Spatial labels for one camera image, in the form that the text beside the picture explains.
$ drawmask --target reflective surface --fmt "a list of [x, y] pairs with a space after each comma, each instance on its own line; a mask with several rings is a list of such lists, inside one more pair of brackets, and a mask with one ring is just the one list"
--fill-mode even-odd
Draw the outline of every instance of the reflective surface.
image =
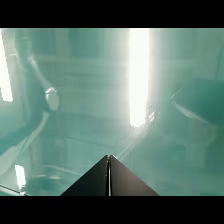
[[224, 29], [1, 35], [0, 185], [60, 195], [113, 154], [160, 195], [224, 194]]

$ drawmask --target green surface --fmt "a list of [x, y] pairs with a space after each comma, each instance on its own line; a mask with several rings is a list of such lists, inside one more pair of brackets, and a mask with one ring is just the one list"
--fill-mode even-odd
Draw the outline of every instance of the green surface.
[[[129, 29], [4, 29], [2, 35], [13, 102], [0, 97], [1, 185], [21, 191], [20, 165], [23, 192], [60, 195], [114, 154], [160, 195], [224, 194], [222, 113], [213, 123], [192, 111], [186, 116], [170, 101], [196, 78], [222, 84], [224, 29], [150, 29], [147, 107], [155, 119], [139, 128], [129, 122]], [[46, 101], [51, 87], [57, 93]], [[211, 103], [222, 98], [220, 88]]]

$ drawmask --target bright white light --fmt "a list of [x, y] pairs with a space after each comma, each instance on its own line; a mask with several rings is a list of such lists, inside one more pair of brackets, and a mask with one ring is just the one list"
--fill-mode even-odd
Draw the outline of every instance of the bright white light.
[[130, 124], [145, 123], [149, 76], [149, 29], [130, 28]]
[[15, 165], [15, 170], [16, 170], [17, 183], [18, 183], [19, 189], [21, 189], [22, 187], [26, 185], [25, 171], [24, 171], [24, 168], [19, 165]]
[[0, 88], [2, 92], [2, 98], [4, 101], [12, 102], [12, 90], [9, 79], [9, 72], [5, 57], [5, 50], [2, 40], [2, 33], [0, 29]]

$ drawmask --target small white light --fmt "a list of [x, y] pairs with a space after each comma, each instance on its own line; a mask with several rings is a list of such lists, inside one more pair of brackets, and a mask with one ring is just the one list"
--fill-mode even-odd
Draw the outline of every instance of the small white light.
[[19, 165], [15, 165], [15, 170], [16, 170], [17, 183], [18, 183], [19, 189], [21, 190], [21, 188], [26, 185], [25, 171], [24, 171], [24, 168]]
[[9, 72], [5, 57], [5, 50], [3, 45], [2, 33], [0, 29], [0, 89], [4, 101], [12, 102], [12, 90], [9, 79]]
[[130, 124], [146, 120], [149, 76], [149, 29], [130, 28]]

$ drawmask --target black triangular object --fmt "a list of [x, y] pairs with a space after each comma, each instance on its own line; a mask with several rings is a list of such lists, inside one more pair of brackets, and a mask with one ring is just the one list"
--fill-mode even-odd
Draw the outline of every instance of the black triangular object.
[[111, 196], [158, 196], [114, 156], [104, 156], [62, 196], [109, 196], [109, 194]]
[[158, 196], [114, 156], [110, 157], [111, 196]]
[[109, 156], [104, 156], [87, 173], [78, 179], [61, 196], [109, 195]]

